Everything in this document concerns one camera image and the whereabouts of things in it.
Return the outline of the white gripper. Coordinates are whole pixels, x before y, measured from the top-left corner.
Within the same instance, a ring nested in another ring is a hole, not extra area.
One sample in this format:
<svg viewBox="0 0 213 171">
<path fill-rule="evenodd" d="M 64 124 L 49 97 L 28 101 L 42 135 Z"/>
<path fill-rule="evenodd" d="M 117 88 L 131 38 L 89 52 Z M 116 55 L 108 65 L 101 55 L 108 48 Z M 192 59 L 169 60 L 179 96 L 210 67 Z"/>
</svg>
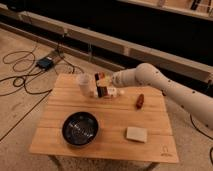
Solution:
<svg viewBox="0 0 213 171">
<path fill-rule="evenodd" d="M 95 74 L 95 80 L 97 81 L 97 94 L 99 98 L 113 98 L 117 96 L 117 89 L 111 87 L 110 76 L 105 77 L 105 74 L 103 72 L 99 72 Z"/>
</svg>

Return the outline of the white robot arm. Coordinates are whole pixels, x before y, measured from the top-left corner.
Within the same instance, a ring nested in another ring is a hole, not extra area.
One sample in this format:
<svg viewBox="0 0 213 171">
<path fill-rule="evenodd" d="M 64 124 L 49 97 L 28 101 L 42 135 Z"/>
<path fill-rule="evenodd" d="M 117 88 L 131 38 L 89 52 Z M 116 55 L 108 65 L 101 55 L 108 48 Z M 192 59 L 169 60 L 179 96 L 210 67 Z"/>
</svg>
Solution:
<svg viewBox="0 0 213 171">
<path fill-rule="evenodd" d="M 117 88 L 151 86 L 182 106 L 198 121 L 213 130 L 213 98 L 177 83 L 149 63 L 142 63 L 133 69 L 114 72 L 111 76 L 96 82 L 99 87 Z"/>
</svg>

